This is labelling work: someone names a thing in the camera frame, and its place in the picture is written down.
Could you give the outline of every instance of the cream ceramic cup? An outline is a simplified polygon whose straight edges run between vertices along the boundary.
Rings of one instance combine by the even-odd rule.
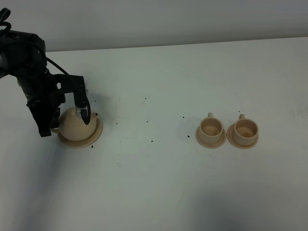
[[[234,124],[232,139],[240,146],[250,146],[258,138],[259,128],[251,119],[246,119],[244,114]]]
[[[223,136],[223,126],[220,120],[213,117],[212,113],[201,121],[198,129],[198,138],[206,144],[218,143]]]

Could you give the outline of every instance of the teapot spout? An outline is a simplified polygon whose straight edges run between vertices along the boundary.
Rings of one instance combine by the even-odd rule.
[[[92,113],[92,115],[91,115],[91,116],[93,117],[93,119],[97,119],[98,114],[97,114],[97,113]]]

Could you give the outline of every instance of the white wall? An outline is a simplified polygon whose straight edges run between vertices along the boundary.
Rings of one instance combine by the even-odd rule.
[[[14,30],[47,50],[308,36],[306,0],[11,0]]]

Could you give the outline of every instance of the cup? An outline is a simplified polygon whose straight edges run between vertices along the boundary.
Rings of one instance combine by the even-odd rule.
[[[238,145],[250,147],[257,143],[258,133],[257,124],[253,120],[245,118],[244,114],[241,114],[239,120],[234,124],[231,135],[233,141]]]
[[[212,113],[203,119],[196,131],[197,141],[206,148],[220,147],[226,140],[221,121],[213,117]]]

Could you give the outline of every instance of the black cable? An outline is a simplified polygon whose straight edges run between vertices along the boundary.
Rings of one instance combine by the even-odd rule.
[[[43,72],[45,72],[45,67],[47,65],[47,61],[50,62],[52,65],[54,65],[56,68],[58,68],[61,72],[63,72],[63,74],[65,74],[65,76],[67,76],[68,79],[74,84],[74,86],[81,92],[81,94],[82,94],[82,96],[83,96],[83,98],[86,102],[86,105],[87,105],[88,116],[87,116],[87,120],[85,121],[85,124],[89,124],[89,122],[91,120],[91,107],[90,107],[90,103],[89,103],[87,96],[82,92],[82,90],[79,88],[78,84],[74,81],[74,79],[63,68],[61,68],[58,64],[56,64],[53,60],[46,57],[45,52],[37,44],[32,43],[32,42],[28,42],[28,41],[14,41],[14,42],[7,43],[5,47],[2,47],[2,48],[0,47],[0,48],[4,50],[4,49],[7,49],[10,46],[20,45],[20,44],[27,44],[27,45],[34,47],[38,50],[38,52],[42,56],[42,60],[43,60],[42,65],[39,69],[40,71],[36,75],[31,76],[31,77],[18,76],[12,70],[1,68],[1,67],[0,67],[0,72],[4,72],[8,75],[16,76],[18,78],[31,79],[31,78],[36,78],[37,76],[43,74]]]
[[[26,104],[26,106],[27,106],[27,107],[32,106],[32,104],[34,104],[35,101],[39,98],[40,94],[41,94],[41,90],[39,90],[39,91],[33,96],[33,98]]]
[[[8,33],[10,29],[12,28],[12,25],[8,22],[0,22],[0,26],[5,26],[3,30],[0,30],[0,37]]]
[[[61,68],[58,64],[56,64],[53,60],[51,60],[50,58],[47,58],[47,61],[49,63],[51,63],[52,65],[54,65],[56,68],[58,68],[63,74],[65,74],[69,80],[75,85],[75,87],[81,92],[83,98],[85,99],[86,105],[87,105],[87,120],[85,121],[85,124],[89,124],[90,120],[91,120],[91,107],[90,107],[90,103],[89,100],[87,98],[87,96],[83,93],[83,91],[79,88],[78,84],[74,81],[74,79],[63,69]]]
[[[11,14],[11,11],[8,8],[3,8],[0,11],[0,22],[7,20],[10,14]]]

